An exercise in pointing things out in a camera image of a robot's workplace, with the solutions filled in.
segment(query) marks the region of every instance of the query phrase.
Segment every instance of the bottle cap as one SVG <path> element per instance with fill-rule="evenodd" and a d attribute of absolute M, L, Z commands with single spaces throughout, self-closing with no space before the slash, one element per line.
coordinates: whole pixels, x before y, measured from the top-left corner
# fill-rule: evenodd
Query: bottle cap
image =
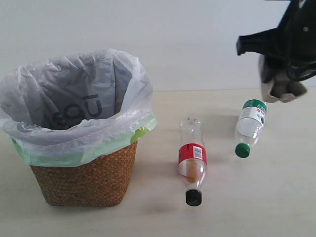
<path fill-rule="evenodd" d="M 189 206 L 199 206 L 202 203 L 202 193 L 197 189 L 186 191 L 186 203 Z"/>
<path fill-rule="evenodd" d="M 240 158 L 247 158 L 250 154 L 250 147 L 245 143 L 239 143 L 235 148 L 235 153 Z"/>

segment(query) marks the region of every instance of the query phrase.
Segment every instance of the wicker basket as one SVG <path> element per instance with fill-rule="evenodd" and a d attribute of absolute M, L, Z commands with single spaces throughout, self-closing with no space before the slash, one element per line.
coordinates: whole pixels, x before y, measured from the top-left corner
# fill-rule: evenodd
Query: wicker basket
<path fill-rule="evenodd" d="M 78 167 L 31 166 L 46 202 L 53 206 L 109 207 L 127 190 L 137 142 Z"/>

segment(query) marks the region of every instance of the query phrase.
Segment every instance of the clear plastic bottle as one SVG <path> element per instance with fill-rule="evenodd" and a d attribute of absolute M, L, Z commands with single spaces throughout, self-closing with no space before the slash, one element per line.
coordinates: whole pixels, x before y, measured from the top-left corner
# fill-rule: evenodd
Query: clear plastic bottle
<path fill-rule="evenodd" d="M 266 121 L 267 105 L 260 100 L 248 100 L 241 111 L 235 128 L 237 146 L 235 153 L 240 158 L 247 158 L 262 131 Z"/>
<path fill-rule="evenodd" d="M 186 203 L 199 206 L 202 202 L 201 185 L 207 173 L 206 150 L 202 135 L 202 122 L 196 118 L 181 121 L 179 172 L 186 184 Z"/>

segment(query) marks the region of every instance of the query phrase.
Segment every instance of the table surface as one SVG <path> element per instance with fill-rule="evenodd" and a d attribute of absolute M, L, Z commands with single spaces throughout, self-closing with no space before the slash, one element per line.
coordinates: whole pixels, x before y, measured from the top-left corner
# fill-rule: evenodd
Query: table surface
<path fill-rule="evenodd" d="M 52 207 L 30 168 L 0 133 L 0 237 L 313 237 L 316 234 L 316 88 L 268 104 L 247 159 L 234 154 L 244 102 L 258 90 L 157 92 L 158 125 L 141 138 L 127 193 L 116 207 Z M 203 202 L 185 204 L 177 172 L 179 121 L 204 121 Z"/>

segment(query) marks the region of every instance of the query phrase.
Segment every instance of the barcode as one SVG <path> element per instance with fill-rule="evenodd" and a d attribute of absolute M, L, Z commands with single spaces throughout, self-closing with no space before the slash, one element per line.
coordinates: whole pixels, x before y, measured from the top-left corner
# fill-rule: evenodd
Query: barcode
<path fill-rule="evenodd" d="M 194 158 L 202 159 L 202 148 L 193 147 L 193 156 Z"/>

